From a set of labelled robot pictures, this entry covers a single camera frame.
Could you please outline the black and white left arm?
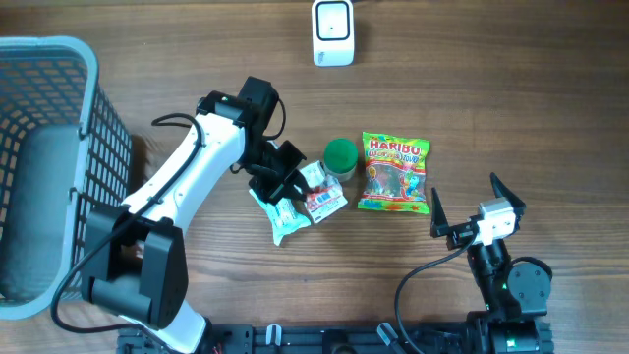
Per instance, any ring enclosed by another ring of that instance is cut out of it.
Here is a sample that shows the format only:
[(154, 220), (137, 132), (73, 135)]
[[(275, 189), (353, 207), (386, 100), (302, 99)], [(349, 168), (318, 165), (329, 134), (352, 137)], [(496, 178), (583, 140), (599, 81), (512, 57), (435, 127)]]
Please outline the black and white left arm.
[(298, 167), (304, 155), (266, 133), (281, 100), (268, 81), (249, 77), (240, 92), (200, 100), (191, 128), (148, 182), (118, 206), (87, 218), (80, 262), (82, 297), (175, 353), (216, 353), (211, 321), (188, 304), (184, 238), (203, 201), (226, 172), (250, 174), (264, 203), (302, 201), (311, 188)]

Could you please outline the teal tissue packet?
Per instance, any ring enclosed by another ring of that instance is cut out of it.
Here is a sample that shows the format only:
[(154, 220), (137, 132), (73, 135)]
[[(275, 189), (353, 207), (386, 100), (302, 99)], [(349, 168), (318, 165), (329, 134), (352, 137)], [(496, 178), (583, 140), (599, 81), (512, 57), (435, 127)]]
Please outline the teal tissue packet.
[(312, 224), (305, 215), (296, 211), (289, 199), (283, 198), (273, 205), (263, 202), (253, 189), (249, 189), (249, 193), (266, 213), (272, 228), (273, 243), (277, 247), (286, 236)]

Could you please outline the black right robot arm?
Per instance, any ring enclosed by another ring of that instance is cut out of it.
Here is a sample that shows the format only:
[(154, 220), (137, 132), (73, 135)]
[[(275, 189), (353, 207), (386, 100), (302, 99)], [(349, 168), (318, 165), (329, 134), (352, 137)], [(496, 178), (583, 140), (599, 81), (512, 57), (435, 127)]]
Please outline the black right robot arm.
[(490, 175), (494, 198), (479, 203), (464, 223), (447, 221), (436, 189), (431, 190), (430, 235), (444, 237), (450, 251), (462, 250), (486, 308), (465, 321), (466, 353), (536, 353), (554, 351), (547, 315), (553, 272), (533, 257), (513, 258), (505, 240), (520, 229), (526, 204), (496, 174)]

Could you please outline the white snack packet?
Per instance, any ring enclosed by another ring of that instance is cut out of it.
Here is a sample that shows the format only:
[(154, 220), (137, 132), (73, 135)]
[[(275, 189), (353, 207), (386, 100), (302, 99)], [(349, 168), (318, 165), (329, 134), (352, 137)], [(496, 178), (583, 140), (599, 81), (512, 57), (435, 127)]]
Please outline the white snack packet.
[[(311, 189), (311, 191), (307, 193), (307, 195), (310, 194), (314, 188), (319, 186), (323, 182), (323, 179), (327, 175), (329, 175), (324, 171), (322, 164), (319, 161), (315, 161), (309, 165), (306, 165), (305, 167), (300, 169), (300, 172), (305, 177), (308, 186)], [(331, 214), (344, 207), (347, 203), (348, 201), (343, 194), (342, 197), (339, 197), (337, 200), (332, 201), (331, 203), (323, 206), (318, 210), (308, 211), (306, 209), (306, 211), (309, 213), (314, 223), (320, 223), (324, 219), (328, 218)]]

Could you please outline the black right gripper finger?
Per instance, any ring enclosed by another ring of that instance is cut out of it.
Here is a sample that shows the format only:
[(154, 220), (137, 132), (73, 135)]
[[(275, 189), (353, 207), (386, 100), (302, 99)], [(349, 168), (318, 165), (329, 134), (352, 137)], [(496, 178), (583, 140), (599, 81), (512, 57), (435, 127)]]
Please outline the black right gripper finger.
[(497, 198), (506, 198), (507, 201), (513, 206), (514, 213), (517, 216), (523, 216), (526, 210), (526, 204), (514, 194), (506, 185), (497, 177), (494, 172), (490, 173), (490, 183), (493, 192)]
[(443, 237), (448, 234), (449, 223), (447, 221), (445, 212), (442, 207), (441, 200), (439, 198), (436, 188), (431, 189), (431, 225), (430, 236), (432, 238)]

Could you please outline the Haribo gummy bag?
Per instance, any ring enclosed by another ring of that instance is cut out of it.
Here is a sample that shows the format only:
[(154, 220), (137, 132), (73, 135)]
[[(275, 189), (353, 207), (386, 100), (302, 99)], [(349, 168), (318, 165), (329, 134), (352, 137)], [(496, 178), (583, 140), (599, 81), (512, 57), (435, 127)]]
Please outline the Haribo gummy bag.
[(430, 142), (363, 132), (367, 183), (358, 208), (429, 214), (425, 184)]

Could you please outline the green lid jar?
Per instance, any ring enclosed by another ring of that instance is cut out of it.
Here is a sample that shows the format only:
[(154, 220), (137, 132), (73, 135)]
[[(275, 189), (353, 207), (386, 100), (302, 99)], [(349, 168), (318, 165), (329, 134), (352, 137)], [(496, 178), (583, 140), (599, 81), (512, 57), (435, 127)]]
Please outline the green lid jar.
[(355, 174), (358, 164), (358, 149), (347, 139), (330, 141), (323, 153), (323, 168), (339, 182), (349, 181)]

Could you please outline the red white candy packet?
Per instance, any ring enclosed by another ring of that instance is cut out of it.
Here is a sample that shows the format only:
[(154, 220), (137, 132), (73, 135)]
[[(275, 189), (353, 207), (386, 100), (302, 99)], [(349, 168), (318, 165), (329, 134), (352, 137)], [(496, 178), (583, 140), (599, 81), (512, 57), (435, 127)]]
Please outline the red white candy packet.
[(327, 175), (323, 182), (307, 195), (306, 209), (308, 211), (318, 210), (342, 196), (342, 187), (338, 179)]

